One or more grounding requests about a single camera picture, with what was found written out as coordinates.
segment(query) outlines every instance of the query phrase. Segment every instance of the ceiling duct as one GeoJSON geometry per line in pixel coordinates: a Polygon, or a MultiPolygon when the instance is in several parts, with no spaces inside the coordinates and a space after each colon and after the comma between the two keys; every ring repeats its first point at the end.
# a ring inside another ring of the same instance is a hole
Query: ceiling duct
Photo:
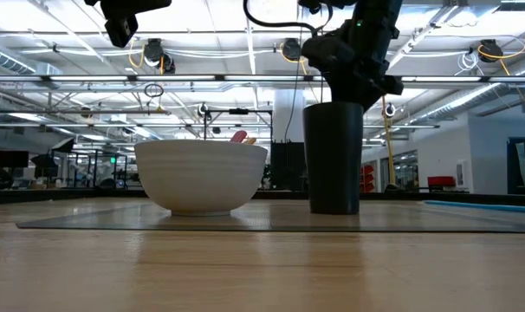
{"type": "Polygon", "coordinates": [[[62,71],[51,64],[25,59],[1,46],[0,67],[19,75],[62,75],[62,71]]]}
{"type": "Polygon", "coordinates": [[[525,0],[502,0],[502,3],[499,5],[497,10],[501,12],[525,11],[525,0]]]}
{"type": "MultiPolygon", "coordinates": [[[[525,59],[518,62],[510,69],[512,75],[525,76],[525,59]]],[[[504,72],[499,72],[499,75],[505,75],[504,72]]],[[[446,117],[453,117],[457,114],[463,113],[478,107],[483,103],[493,101],[499,96],[504,96],[511,91],[506,83],[490,83],[486,86],[473,88],[456,92],[434,105],[437,107],[426,114],[423,114],[416,119],[410,120],[409,123],[415,124],[425,122],[429,119],[441,120],[446,117]]]]}

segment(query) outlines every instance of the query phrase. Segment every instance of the overhead camera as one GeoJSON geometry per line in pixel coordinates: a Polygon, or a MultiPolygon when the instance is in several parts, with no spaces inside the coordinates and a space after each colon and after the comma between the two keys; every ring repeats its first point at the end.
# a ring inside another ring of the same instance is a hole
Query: overhead camera
{"type": "Polygon", "coordinates": [[[162,68],[162,73],[165,75],[176,73],[176,64],[174,59],[165,53],[162,48],[162,40],[149,39],[144,50],[145,62],[147,65],[156,69],[162,68]]]}
{"type": "Polygon", "coordinates": [[[113,46],[125,48],[138,30],[136,14],[170,6],[172,0],[85,0],[94,6],[100,2],[100,8],[107,19],[107,29],[113,46]]]}

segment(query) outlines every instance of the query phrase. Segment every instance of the black cable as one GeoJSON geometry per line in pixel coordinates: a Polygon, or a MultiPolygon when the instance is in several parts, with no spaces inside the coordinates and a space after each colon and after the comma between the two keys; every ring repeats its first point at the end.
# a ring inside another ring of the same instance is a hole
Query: black cable
{"type": "Polygon", "coordinates": [[[254,18],[250,13],[249,13],[249,9],[248,9],[248,1],[249,0],[243,0],[243,12],[245,13],[245,15],[247,16],[247,18],[259,25],[259,26],[263,26],[263,27],[303,27],[303,28],[306,28],[306,29],[309,29],[311,31],[311,34],[315,34],[316,33],[316,29],[310,25],[310,24],[307,24],[307,23],[298,23],[298,22],[286,22],[286,23],[266,23],[266,22],[263,22],[263,21],[259,21],[257,20],[256,18],[254,18]]]}
{"type": "MultiPolygon", "coordinates": [[[[303,28],[299,28],[299,44],[301,44],[302,37],[303,37],[303,28]]],[[[286,133],[283,136],[284,141],[286,143],[288,143],[289,125],[291,125],[291,120],[294,118],[295,96],[297,95],[297,82],[299,81],[299,64],[301,64],[301,59],[297,62],[297,70],[295,71],[294,100],[291,105],[291,113],[289,114],[289,121],[288,121],[288,126],[286,127],[286,133]]]]}

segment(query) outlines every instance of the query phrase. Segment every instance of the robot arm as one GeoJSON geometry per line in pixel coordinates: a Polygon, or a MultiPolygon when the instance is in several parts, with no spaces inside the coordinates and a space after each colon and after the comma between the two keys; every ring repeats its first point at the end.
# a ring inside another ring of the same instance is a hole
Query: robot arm
{"type": "Polygon", "coordinates": [[[386,53],[390,41],[397,39],[395,28],[402,0],[299,0],[301,6],[315,14],[324,3],[344,8],[357,4],[353,18],[337,30],[318,36],[318,30],[305,23],[261,23],[249,13],[248,0],[243,10],[251,22],[266,27],[301,26],[311,29],[312,37],[305,41],[301,54],[308,64],[318,68],[332,92],[332,101],[360,104],[368,110],[384,94],[401,94],[403,84],[386,75],[389,62],[386,53]]]}

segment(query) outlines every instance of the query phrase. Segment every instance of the black monitor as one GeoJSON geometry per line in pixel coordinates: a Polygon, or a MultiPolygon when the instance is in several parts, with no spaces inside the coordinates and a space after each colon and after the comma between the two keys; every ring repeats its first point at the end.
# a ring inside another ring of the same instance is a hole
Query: black monitor
{"type": "Polygon", "coordinates": [[[0,151],[0,167],[27,168],[29,153],[26,151],[0,151]]]}

